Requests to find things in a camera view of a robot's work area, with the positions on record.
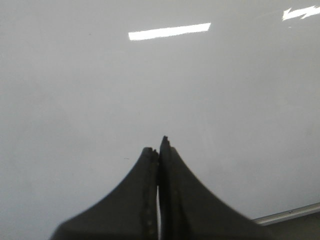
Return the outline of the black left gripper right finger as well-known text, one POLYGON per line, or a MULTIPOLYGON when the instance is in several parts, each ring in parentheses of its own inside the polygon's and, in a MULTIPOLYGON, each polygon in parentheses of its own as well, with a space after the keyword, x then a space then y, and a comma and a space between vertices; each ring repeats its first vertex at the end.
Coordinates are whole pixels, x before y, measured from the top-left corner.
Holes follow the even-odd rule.
POLYGON ((263 226, 213 195, 178 152, 160 148, 159 200, 163 240, 271 240, 263 226))

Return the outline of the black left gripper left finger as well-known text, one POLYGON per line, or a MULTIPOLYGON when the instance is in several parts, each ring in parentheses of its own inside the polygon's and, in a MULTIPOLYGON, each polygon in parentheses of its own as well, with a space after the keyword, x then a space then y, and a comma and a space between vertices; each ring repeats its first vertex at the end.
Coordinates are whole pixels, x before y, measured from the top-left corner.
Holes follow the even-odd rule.
POLYGON ((156 240, 159 155, 145 147, 122 182, 101 201, 63 222, 53 240, 156 240))

